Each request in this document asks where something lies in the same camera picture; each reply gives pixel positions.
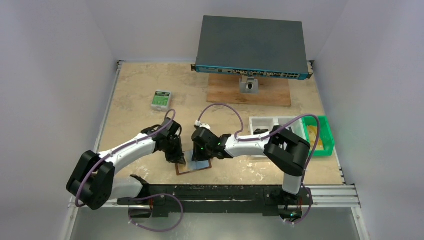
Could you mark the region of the brown leather card holder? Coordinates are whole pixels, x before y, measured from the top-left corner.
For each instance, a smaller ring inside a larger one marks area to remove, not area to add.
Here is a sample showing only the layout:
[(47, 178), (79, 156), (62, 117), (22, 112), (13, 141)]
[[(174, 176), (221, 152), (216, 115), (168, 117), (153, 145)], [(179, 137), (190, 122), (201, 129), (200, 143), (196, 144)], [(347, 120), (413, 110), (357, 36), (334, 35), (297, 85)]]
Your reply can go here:
[(211, 160), (205, 161), (193, 161), (194, 150), (187, 150), (184, 152), (185, 164), (175, 164), (175, 171), (177, 176), (194, 173), (202, 170), (212, 168)]

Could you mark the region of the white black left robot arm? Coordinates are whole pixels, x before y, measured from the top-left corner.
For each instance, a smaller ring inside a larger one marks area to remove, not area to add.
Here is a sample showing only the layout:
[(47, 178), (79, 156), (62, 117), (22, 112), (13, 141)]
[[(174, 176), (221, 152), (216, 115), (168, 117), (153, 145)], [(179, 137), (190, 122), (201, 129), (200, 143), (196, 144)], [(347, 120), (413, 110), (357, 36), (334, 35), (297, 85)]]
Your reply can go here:
[(182, 127), (166, 117), (161, 125), (143, 129), (135, 138), (103, 152), (84, 152), (67, 184), (66, 190), (75, 196), (78, 207), (92, 210), (114, 199), (135, 199), (147, 184), (141, 177), (132, 175), (116, 179), (118, 172), (135, 161), (163, 152), (169, 163), (184, 164), (181, 142)]

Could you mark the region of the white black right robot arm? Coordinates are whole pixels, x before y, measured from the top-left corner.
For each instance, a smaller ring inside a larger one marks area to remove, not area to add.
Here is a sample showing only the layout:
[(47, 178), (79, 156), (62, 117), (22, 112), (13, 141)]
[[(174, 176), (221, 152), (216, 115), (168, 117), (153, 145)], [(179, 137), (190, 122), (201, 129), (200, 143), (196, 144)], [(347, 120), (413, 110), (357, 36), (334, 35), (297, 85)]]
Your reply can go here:
[(198, 127), (191, 140), (199, 152), (209, 158), (265, 156), (284, 173), (282, 190), (293, 196), (300, 192), (311, 145), (286, 128), (276, 125), (262, 135), (236, 137), (234, 134), (217, 136), (205, 127)]

